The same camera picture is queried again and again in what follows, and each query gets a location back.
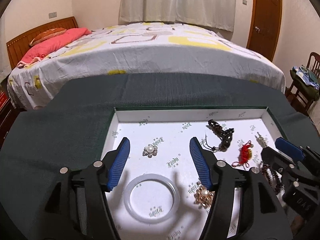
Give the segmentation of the pearl flower brooch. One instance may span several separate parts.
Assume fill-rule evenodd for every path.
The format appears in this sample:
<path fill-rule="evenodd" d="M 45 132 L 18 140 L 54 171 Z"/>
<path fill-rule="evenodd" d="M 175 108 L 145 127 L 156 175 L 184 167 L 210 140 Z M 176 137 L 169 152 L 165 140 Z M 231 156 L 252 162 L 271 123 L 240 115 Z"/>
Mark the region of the pearl flower brooch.
<path fill-rule="evenodd" d="M 153 145 L 148 145 L 144 147 L 143 156 L 147 156 L 148 158 L 152 158 L 157 155 L 158 147 Z"/>

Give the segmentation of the white jade bangle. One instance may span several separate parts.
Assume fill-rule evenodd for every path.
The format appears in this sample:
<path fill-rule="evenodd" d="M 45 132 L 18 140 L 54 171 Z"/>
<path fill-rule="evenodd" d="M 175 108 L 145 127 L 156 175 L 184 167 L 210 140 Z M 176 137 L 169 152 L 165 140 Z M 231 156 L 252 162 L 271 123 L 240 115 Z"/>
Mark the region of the white jade bangle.
<path fill-rule="evenodd" d="M 149 173 L 138 176 L 127 185 L 123 201 L 125 209 L 135 220 L 157 224 L 177 212 L 180 193 L 169 178 Z"/>

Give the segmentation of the red tassel gold charm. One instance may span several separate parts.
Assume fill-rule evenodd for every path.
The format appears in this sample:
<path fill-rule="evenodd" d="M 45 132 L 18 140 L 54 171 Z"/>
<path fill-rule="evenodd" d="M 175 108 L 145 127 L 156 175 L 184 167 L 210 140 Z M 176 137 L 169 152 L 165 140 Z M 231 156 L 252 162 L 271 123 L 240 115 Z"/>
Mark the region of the red tassel gold charm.
<path fill-rule="evenodd" d="M 234 161 L 232 163 L 232 167 L 242 166 L 244 169 L 249 168 L 250 165 L 248 162 L 252 158 L 251 148 L 253 148 L 253 144 L 250 140 L 248 142 L 246 142 L 245 144 L 243 144 L 242 147 L 240 148 L 240 154 L 238 156 L 238 161 Z"/>

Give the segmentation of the dark green tray box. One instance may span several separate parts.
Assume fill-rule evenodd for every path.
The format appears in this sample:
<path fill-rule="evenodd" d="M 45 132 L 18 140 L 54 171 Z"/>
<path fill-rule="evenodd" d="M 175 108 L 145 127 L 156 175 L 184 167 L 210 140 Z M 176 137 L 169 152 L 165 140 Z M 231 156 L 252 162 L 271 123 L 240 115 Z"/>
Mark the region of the dark green tray box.
<path fill-rule="evenodd" d="M 199 239 L 209 209 L 195 204 L 200 180 L 189 152 L 189 141 L 197 137 L 204 145 L 219 144 L 218 137 L 208 127 L 214 119 L 223 128 L 233 128 L 233 139 L 226 152 L 217 157 L 231 164 L 238 159 L 240 148 L 253 143 L 250 167 L 259 166 L 262 147 L 255 136 L 259 132 L 274 146 L 284 132 L 271 111 L 261 109 L 171 109 L 171 110 L 114 110 L 103 153 L 118 147 L 123 137 L 130 141 L 130 153 L 119 184 L 106 194 L 107 202 L 121 239 Z M 157 155 L 143 156 L 144 147 L 158 147 Z M 180 205 L 170 219 L 145 224 L 135 220 L 125 209 L 123 192 L 127 185 L 143 174 L 159 174 L 169 178 L 180 193 Z"/>

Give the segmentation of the wooden chair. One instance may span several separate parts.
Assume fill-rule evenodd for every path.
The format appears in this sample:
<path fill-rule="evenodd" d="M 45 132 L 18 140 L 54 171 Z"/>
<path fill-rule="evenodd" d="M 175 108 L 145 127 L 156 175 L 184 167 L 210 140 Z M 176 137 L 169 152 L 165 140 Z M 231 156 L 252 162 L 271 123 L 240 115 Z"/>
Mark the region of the wooden chair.
<path fill-rule="evenodd" d="M 285 96 L 296 111 L 308 116 L 311 105 L 319 100 L 319 54 L 311 52 L 306 66 L 293 66 L 290 76 Z"/>

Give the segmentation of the dark grey table cloth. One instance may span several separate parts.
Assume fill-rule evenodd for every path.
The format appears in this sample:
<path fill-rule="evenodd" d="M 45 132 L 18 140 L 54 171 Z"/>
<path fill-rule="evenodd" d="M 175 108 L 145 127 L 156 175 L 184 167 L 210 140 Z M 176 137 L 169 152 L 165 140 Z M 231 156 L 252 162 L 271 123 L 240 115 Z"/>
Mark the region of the dark grey table cloth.
<path fill-rule="evenodd" d="M 1 148 L 1 239 L 36 239 L 62 167 L 82 169 L 102 152 L 114 107 L 268 107 L 289 141 L 319 150 L 309 118 L 284 94 L 231 77 L 150 73 L 68 81 L 42 109 L 18 115 Z"/>

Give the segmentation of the pile of clothes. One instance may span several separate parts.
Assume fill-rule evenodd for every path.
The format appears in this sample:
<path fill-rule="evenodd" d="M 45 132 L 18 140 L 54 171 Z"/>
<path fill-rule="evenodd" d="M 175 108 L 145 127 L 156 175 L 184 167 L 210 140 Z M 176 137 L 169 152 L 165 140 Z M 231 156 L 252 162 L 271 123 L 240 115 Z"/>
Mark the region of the pile of clothes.
<path fill-rule="evenodd" d="M 310 98 L 315 101 L 319 100 L 319 82 L 309 68 L 293 66 L 290 75 L 292 80 L 298 84 L 298 87 L 307 92 Z"/>

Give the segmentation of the dark wooden nightstand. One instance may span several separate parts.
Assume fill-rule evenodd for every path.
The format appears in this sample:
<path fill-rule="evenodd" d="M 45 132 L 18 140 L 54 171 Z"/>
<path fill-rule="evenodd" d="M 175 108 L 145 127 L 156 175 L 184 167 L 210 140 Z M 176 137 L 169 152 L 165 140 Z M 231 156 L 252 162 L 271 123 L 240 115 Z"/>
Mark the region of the dark wooden nightstand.
<path fill-rule="evenodd" d="M 5 86 L 1 86 L 1 90 L 9 97 L 6 107 L 0 111 L 0 146 L 2 147 L 14 121 L 21 112 L 25 111 L 25 108 L 9 94 Z"/>

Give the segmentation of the brown wooden door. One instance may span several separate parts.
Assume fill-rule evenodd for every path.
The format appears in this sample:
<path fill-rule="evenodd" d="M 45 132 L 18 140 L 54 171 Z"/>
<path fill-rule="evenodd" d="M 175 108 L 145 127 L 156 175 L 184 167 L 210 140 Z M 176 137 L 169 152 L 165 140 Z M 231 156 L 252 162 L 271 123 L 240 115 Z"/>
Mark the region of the brown wooden door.
<path fill-rule="evenodd" d="M 247 48 L 272 61 L 281 28 L 283 0 L 253 0 Z"/>

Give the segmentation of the bed with patterned sheet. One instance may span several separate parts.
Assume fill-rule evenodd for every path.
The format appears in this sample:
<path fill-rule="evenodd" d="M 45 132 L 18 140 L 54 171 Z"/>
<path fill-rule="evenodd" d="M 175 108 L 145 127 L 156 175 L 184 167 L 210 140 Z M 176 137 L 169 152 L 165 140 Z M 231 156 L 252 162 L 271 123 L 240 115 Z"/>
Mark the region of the bed with patterned sheet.
<path fill-rule="evenodd" d="M 91 30 L 43 60 L 16 64 L 7 89 L 26 110 L 46 106 L 69 80 L 97 75 L 194 73 L 253 81 L 284 91 L 284 73 L 270 60 L 215 32 L 184 23 L 133 23 Z"/>

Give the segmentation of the red gift boxes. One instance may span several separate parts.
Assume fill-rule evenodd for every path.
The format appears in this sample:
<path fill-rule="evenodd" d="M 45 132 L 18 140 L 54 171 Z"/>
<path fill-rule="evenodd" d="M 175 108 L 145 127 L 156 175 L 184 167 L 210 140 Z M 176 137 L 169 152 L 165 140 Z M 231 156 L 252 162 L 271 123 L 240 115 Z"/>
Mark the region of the red gift boxes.
<path fill-rule="evenodd" d="M 1 90 L 0 92 L 0 111 L 2 111 L 7 103 L 9 102 L 9 97 L 7 96 L 7 94 Z"/>

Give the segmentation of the pink folded blanket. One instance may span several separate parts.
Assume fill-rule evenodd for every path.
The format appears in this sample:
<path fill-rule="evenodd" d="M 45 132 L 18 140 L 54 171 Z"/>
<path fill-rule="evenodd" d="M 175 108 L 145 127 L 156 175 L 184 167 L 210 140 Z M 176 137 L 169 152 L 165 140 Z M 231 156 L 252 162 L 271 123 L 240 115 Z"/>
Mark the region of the pink folded blanket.
<path fill-rule="evenodd" d="M 30 64 L 43 60 L 50 53 L 53 53 L 84 35 L 92 32 L 87 28 L 72 28 L 66 30 L 63 34 L 51 37 L 32 46 L 16 64 L 17 68 L 24 68 Z"/>

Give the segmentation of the orange brown pillow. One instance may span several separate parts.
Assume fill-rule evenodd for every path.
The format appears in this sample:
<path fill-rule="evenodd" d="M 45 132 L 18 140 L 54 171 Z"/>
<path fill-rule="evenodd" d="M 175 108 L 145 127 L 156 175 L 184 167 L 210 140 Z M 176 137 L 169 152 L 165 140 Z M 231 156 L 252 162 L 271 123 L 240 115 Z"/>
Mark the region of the orange brown pillow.
<path fill-rule="evenodd" d="M 44 32 L 40 33 L 39 35 L 37 35 L 35 38 L 33 38 L 33 40 L 29 43 L 29 46 L 33 47 L 34 45 L 37 45 L 45 40 L 62 35 L 66 31 L 67 31 L 67 29 L 65 29 L 65 28 L 53 28 L 53 29 L 49 29 L 47 31 L 44 31 Z"/>

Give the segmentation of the white window curtain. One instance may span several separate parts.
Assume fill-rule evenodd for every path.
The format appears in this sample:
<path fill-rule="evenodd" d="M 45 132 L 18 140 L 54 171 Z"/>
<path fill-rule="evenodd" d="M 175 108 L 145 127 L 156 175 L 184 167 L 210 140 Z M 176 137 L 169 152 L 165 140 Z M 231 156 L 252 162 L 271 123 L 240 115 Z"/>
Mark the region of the white window curtain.
<path fill-rule="evenodd" d="M 233 32 L 235 0 L 120 0 L 118 21 L 182 22 Z"/>

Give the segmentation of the grey wall socket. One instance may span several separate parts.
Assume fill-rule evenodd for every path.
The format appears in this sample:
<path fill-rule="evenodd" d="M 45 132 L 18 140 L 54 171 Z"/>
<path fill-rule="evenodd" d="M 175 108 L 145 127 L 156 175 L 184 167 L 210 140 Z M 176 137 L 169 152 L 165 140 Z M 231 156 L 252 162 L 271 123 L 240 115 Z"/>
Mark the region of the grey wall socket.
<path fill-rule="evenodd" d="M 57 17 L 57 12 L 50 12 L 50 13 L 48 14 L 48 17 L 49 17 L 49 18 L 55 18 L 55 17 Z"/>

